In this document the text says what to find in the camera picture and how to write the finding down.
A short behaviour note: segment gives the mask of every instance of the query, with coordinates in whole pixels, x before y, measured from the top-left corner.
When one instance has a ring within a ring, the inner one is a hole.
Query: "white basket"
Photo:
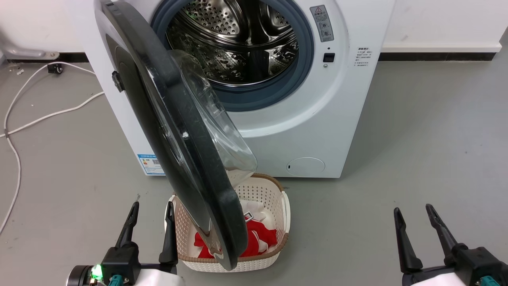
[[[288,240],[291,224],[289,200],[281,184],[270,176],[254,174],[252,177],[243,181],[240,186],[236,187],[235,191],[239,199],[262,202],[265,206],[265,210],[270,212],[274,219],[275,229],[277,230],[276,247],[272,248],[272,251],[263,253],[262,255],[238,258],[238,265],[232,271],[224,269],[216,259],[189,256],[189,247],[193,247],[194,245],[196,229],[187,211],[174,195],[171,197],[170,201],[173,203],[175,209],[178,259],[183,261],[189,268],[202,272],[252,271],[269,267],[279,257],[280,251],[284,248]]]

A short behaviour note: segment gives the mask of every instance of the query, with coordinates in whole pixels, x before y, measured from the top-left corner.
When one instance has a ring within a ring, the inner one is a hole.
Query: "gray floor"
[[[0,118],[40,65],[0,71]],[[291,235],[270,268],[208,274],[178,265],[187,285],[398,285],[393,208],[425,266],[442,262],[425,203],[455,237],[508,262],[508,49],[488,63],[379,63],[339,180],[283,179]],[[73,107],[100,86],[67,68],[41,75],[10,116],[16,128]],[[105,97],[17,134],[21,191],[0,236],[3,285],[62,285],[76,264],[100,262],[130,205],[141,203],[134,240],[155,262],[171,187],[146,177]],[[0,217],[16,184],[16,163],[0,138]]]

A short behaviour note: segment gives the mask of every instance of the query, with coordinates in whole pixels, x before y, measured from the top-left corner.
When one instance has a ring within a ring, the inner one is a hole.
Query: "power cord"
[[[18,93],[16,94],[16,96],[14,97],[14,99],[12,100],[11,102],[11,105],[9,106],[9,109],[7,109],[7,113],[5,114],[5,119],[4,119],[4,134],[0,135],[0,138],[2,137],[6,137],[7,138],[7,142],[9,143],[9,146],[11,147],[12,151],[14,152],[14,155],[16,155],[16,161],[18,162],[18,182],[17,182],[17,185],[16,185],[16,192],[14,193],[14,198],[12,199],[12,202],[11,202],[11,206],[9,207],[9,210],[7,211],[7,215],[5,216],[5,219],[4,219],[4,222],[2,223],[2,226],[0,226],[0,235],[2,234],[2,232],[4,231],[4,228],[7,224],[7,221],[9,221],[9,217],[11,216],[11,213],[12,213],[12,210],[14,208],[14,204],[16,203],[16,199],[18,198],[18,194],[19,194],[19,186],[21,184],[21,161],[19,160],[19,154],[18,152],[16,151],[16,149],[14,148],[14,145],[12,145],[12,142],[11,142],[11,139],[9,138],[9,135],[13,134],[13,133],[16,133],[20,130],[23,130],[25,129],[26,127],[29,127],[29,126],[32,126],[33,124],[35,123],[38,123],[44,119],[47,119],[47,118],[50,118],[50,117],[53,117],[55,115],[58,115],[58,114],[62,114],[62,113],[66,113],[66,112],[69,112],[69,111],[74,111],[74,110],[77,110],[77,109],[80,109],[82,108],[83,106],[85,106],[88,102],[92,101],[94,98],[100,96],[100,95],[103,95],[104,92],[100,92],[96,95],[93,95],[92,97],[90,97],[89,99],[87,99],[85,102],[81,103],[80,105],[76,106],[76,107],[73,107],[73,108],[69,108],[69,109],[66,109],[66,110],[62,110],[62,111],[59,111],[59,112],[55,112],[55,113],[52,113],[52,114],[49,114],[49,115],[46,115],[44,117],[41,117],[37,120],[34,120],[28,124],[25,124],[17,129],[14,129],[12,131],[8,131],[7,130],[7,119],[9,118],[9,114],[11,113],[11,109],[12,107],[14,106],[14,103],[16,102],[16,100],[18,99],[18,96],[21,94],[21,91],[23,90],[23,88],[25,88],[25,86],[28,84],[28,82],[37,74],[39,73],[40,71],[42,71],[43,69],[45,69],[48,65],[53,65],[53,64],[62,64],[62,65],[67,65],[67,66],[71,66],[71,67],[74,67],[74,68],[77,68],[77,69],[80,69],[82,71],[85,71],[85,72],[89,72],[93,75],[95,75],[94,72],[92,71],[89,71],[87,69],[84,69],[84,68],[81,68],[81,67],[78,67],[78,66],[75,66],[75,65],[72,65],[72,64],[69,64],[69,63],[65,63],[65,62],[53,62],[53,63],[49,63],[49,64],[46,64],[44,66],[42,66],[40,69],[38,69],[33,75],[30,76],[30,78],[28,78],[28,80],[25,82],[25,84],[21,87],[21,89],[18,91]]]

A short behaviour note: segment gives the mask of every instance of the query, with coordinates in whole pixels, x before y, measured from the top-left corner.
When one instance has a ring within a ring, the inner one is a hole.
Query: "open door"
[[[104,2],[96,20],[111,61],[175,193],[226,270],[247,248],[234,187],[257,161],[216,97],[198,61],[167,51],[130,4]]]

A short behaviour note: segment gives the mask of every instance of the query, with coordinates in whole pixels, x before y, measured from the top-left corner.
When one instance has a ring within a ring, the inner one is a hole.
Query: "warning label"
[[[372,51],[367,47],[360,47],[356,52],[355,67],[368,67]]]
[[[333,30],[325,5],[310,7],[322,42],[333,41]]]

